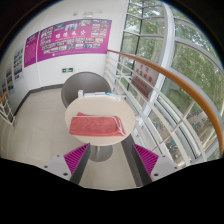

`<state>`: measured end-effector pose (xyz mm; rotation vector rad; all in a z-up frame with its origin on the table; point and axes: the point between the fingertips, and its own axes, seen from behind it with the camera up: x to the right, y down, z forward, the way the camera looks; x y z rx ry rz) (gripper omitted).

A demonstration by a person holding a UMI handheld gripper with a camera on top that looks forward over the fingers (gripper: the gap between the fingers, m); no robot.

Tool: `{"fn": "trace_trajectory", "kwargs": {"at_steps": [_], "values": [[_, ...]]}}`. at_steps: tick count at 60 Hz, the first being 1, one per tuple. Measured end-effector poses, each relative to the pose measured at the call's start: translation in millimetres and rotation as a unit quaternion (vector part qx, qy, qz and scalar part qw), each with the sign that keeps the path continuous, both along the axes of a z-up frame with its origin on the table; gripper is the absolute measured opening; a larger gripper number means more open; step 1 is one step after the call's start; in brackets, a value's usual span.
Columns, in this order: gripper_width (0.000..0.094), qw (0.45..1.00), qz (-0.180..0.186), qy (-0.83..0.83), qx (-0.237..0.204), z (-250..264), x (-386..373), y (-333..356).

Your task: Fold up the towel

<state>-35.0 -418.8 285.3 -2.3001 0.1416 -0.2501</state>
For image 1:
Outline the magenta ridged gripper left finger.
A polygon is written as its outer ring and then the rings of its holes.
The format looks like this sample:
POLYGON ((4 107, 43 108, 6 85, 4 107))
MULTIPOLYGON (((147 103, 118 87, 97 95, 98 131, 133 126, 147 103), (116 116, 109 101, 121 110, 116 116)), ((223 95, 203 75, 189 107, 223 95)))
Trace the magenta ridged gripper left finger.
POLYGON ((55 155, 43 166, 43 169, 78 185, 90 153, 90 144, 82 145, 65 155, 55 155))

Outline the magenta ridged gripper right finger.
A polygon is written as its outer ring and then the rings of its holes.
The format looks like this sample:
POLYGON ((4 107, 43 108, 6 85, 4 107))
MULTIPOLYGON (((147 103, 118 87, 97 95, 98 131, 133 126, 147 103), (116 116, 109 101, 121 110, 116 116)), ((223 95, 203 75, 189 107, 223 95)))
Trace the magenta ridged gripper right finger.
POLYGON ((121 142, 137 187, 146 186, 179 170, 166 155, 157 155, 136 144, 132 136, 121 142))

